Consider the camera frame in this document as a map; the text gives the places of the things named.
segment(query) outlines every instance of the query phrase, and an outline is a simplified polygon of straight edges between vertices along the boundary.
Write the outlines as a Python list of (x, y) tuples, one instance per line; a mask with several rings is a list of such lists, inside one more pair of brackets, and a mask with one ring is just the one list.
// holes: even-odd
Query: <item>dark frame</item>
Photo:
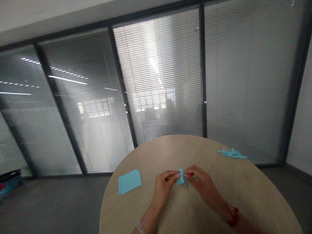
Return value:
[(114, 59), (115, 59), (115, 64), (116, 64), (116, 68), (117, 68), (121, 92), (123, 94), (123, 103), (124, 103), (125, 111), (126, 111), (128, 122), (129, 122), (130, 132), (131, 132), (131, 136), (132, 136), (132, 142), (133, 142), (134, 148), (136, 148), (137, 147), (137, 139), (136, 139), (133, 123), (132, 123), (131, 112), (128, 108), (129, 102), (128, 102), (128, 97), (127, 97), (127, 93), (126, 93), (126, 87), (124, 85), (123, 72), (121, 70), (119, 56), (117, 53), (115, 35), (114, 35), (114, 31), (113, 31), (113, 28), (112, 28), (110, 23), (108, 24), (108, 33), (109, 33), (110, 39), (111, 39), (110, 43), (111, 43), (111, 47), (112, 47), (113, 54), (114, 54)]
[[(155, 16), (158, 14), (164, 14), (164, 13), (180, 10), (180, 9), (183, 9), (186, 7), (199, 5), (200, 40), (201, 40), (201, 42), (200, 42), (200, 44), (201, 44), (201, 75), (202, 75), (202, 95), (203, 95), (202, 107), (203, 107), (203, 123), (204, 123), (203, 124), (203, 131), (204, 131), (204, 137), (207, 138), (207, 112), (206, 112), (206, 103), (204, 103), (206, 101), (204, 5), (205, 5), (205, 3), (212, 2), (212, 1), (217, 1), (217, 0), (182, 0), (179, 2), (174, 2), (174, 3), (166, 4), (163, 6), (150, 8), (147, 10), (127, 14), (124, 16), (115, 17), (115, 18), (107, 19), (107, 20), (102, 20), (102, 21), (87, 24), (84, 26), (79, 26), (79, 27), (64, 30), (61, 32), (51, 33), (51, 34), (48, 34), (45, 36), (40, 36), (40, 37), (28, 39), (28, 40), (25, 40), (22, 42), (13, 43), (10, 45), (0, 47), (0, 52), (5, 51), (5, 50), (9, 50), (9, 49), (14, 49), (17, 47), (22, 47), (22, 46), (29, 45), (29, 44), (33, 44), (35, 46), (35, 49), (36, 49), (37, 55), (40, 59), (40, 62), (42, 63), (43, 68), (45, 68), (44, 73), (45, 73), (46, 79), (48, 81), (48, 84), (50, 86), (51, 92), (54, 95), (54, 92), (51, 88), (51, 85), (53, 85), (53, 84), (51, 84), (51, 82), (49, 81), (49, 78), (47, 77), (48, 71), (46, 69), (48, 68), (48, 65), (47, 65), (46, 60), (44, 59), (44, 54), (40, 52), (40, 48), (37, 46), (38, 45), (37, 43), (41, 42), (41, 41), (49, 40), (49, 39), (55, 39), (58, 37), (63, 37), (63, 36), (70, 35), (70, 34), (81, 33), (81, 32), (91, 31), (94, 29), (102, 28), (102, 27), (107, 27), (109, 30), (110, 38), (111, 38), (111, 45), (113, 48), (114, 59), (115, 59), (115, 63), (116, 63), (117, 71), (118, 71), (119, 81), (120, 81), (121, 89), (123, 91), (123, 100), (124, 100), (124, 103), (126, 104), (125, 111), (128, 112), (127, 117), (128, 117), (128, 121), (129, 121), (130, 130), (131, 130), (132, 140), (133, 140), (134, 147), (136, 148), (137, 147), (137, 141), (136, 141), (135, 132), (133, 129), (131, 113), (129, 112), (129, 109), (128, 109), (128, 98), (127, 98), (127, 95), (125, 94), (123, 75), (122, 75), (121, 66), (120, 66), (120, 62), (119, 62), (118, 52), (117, 52), (117, 48), (116, 48), (116, 41), (114, 38), (112, 25), (124, 23), (124, 22), (129, 22), (129, 21), (134, 21), (134, 20), (139, 20), (139, 19)], [(285, 120), (285, 122), (286, 122), (286, 126), (285, 126), (286, 131), (285, 132), (286, 133), (282, 137), (282, 142), (280, 145), (281, 153), (280, 153), (279, 163), (278, 164), (268, 164), (268, 165), (258, 165), (259, 167), (284, 166), (286, 163), (288, 147), (289, 147), (293, 123), (294, 123), (294, 116), (295, 116), (299, 92), (300, 92), (300, 86), (301, 86), (301, 82), (302, 82), (302, 78), (303, 78), (303, 73), (304, 73), (309, 43), (311, 40), (312, 15), (309, 15), (308, 17), (310, 18), (310, 22), (308, 25), (305, 25), (305, 27), (302, 30), (302, 34), (300, 35), (301, 36), (300, 42), (302, 43), (303, 46), (300, 46), (300, 45), (298, 46), (299, 51), (297, 52), (297, 56), (296, 56), (298, 59), (298, 62), (295, 65), (295, 68), (299, 69), (299, 72), (296, 74), (293, 74), (292, 82), (293, 82), (294, 86), (290, 90), (289, 108), (287, 111), (288, 117)], [(84, 173), (84, 175), (92, 175), (92, 173), (87, 174), (87, 170), (85, 168), (83, 158), (81, 157), (81, 154), (79, 153), (79, 148), (75, 144), (75, 140), (73, 139), (73, 137), (71, 137), (71, 135), (72, 135), (71, 130), (68, 129), (68, 127), (66, 126), (64, 116), (63, 116), (63, 112), (62, 112), (63, 110), (61, 107), (61, 103), (59, 103), (59, 100), (57, 100), (57, 98), (55, 98), (55, 96), (54, 96), (54, 99), (55, 99), (56, 105), (58, 107), (59, 113), (62, 117), (66, 132), (67, 132), (67, 134), (71, 140), (71, 143), (72, 143), (73, 149), (75, 151), (75, 154), (76, 154), (78, 163), (80, 165), (80, 168), (81, 168), (82, 172)], [(14, 136), (15, 140), (17, 141), (17, 144), (19, 145), (20, 149), (21, 149), (20, 143), (18, 142), (18, 137), (15, 136), (16, 134), (14, 133), (13, 129), (11, 129), (11, 132), (13, 133), (13, 136)], [(28, 155), (24, 154), (24, 157), (25, 157), (25, 159), (26, 158), (28, 159), (26, 161), (27, 161), (28, 165), (30, 166), (31, 170), (32, 171), (34, 170), (34, 172), (35, 172), (35, 168), (33, 167), (32, 162), (29, 160), (30, 158), (28, 157)]]
[(206, 101), (206, 49), (205, 49), (205, 1), (202, 0), (199, 7), (199, 32), (201, 41), (201, 94), (202, 94), (202, 118), (204, 138), (207, 138), (207, 101)]

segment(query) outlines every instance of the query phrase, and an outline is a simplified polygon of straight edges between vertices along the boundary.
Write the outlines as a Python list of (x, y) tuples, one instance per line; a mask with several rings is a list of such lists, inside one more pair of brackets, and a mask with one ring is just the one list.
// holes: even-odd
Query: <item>origami crane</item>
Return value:
[(218, 150), (218, 152), (220, 152), (223, 156), (227, 156), (227, 157), (232, 157), (232, 158), (248, 158), (248, 157), (245, 157), (245, 156), (242, 156), (241, 153), (239, 153), (237, 150), (234, 149), (234, 147), (232, 148), (231, 151), (226, 151), (224, 150), (224, 147), (223, 147), (223, 150)]

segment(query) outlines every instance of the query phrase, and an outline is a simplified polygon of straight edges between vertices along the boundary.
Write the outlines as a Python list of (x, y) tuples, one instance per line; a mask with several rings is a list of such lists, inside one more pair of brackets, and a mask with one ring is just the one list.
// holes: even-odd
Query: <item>stack of blue paper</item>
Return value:
[(238, 152), (238, 150), (235, 150), (234, 147), (232, 148), (231, 151), (226, 151), (224, 150), (225, 148), (223, 147), (223, 150), (218, 150), (218, 152), (220, 152), (223, 156), (227, 156), (227, 157), (232, 157), (232, 158), (248, 158), (245, 156), (242, 156), (241, 153)]
[(186, 178), (184, 176), (184, 172), (183, 172), (182, 168), (180, 168), (179, 171), (180, 171), (179, 175), (181, 175), (181, 177), (176, 181), (176, 185), (186, 184)]
[(119, 177), (118, 193), (124, 195), (125, 193), (142, 185), (140, 171), (135, 169), (125, 175)]

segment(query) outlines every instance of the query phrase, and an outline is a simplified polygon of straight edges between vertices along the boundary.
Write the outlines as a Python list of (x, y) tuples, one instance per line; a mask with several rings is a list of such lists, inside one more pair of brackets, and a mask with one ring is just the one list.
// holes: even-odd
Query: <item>hand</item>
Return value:
[[(210, 175), (196, 165), (189, 167), (184, 173), (185, 178), (195, 186), (204, 201), (223, 217), (228, 218), (229, 212), (225, 206), (225, 200), (219, 194)], [(200, 180), (196, 180), (193, 175), (198, 176)]]
[(165, 171), (156, 177), (154, 197), (151, 205), (160, 209), (164, 208), (173, 184), (181, 177), (178, 173), (179, 171)]

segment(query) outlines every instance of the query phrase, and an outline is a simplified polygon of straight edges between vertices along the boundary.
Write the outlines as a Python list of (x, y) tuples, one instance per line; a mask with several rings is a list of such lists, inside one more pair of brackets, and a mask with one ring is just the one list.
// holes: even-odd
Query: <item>wooden tabletop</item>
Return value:
[[(223, 147), (216, 141), (188, 135), (159, 137), (137, 147), (120, 163), (107, 185), (100, 233), (131, 233), (150, 205), (155, 177), (193, 164), (208, 172), (220, 194), (265, 233), (302, 233), (295, 214), (273, 183), (247, 159), (221, 156), (217, 150)], [(134, 169), (141, 172), (142, 186), (119, 195), (118, 178)], [(188, 181), (187, 185), (172, 187), (158, 233), (234, 232)]]

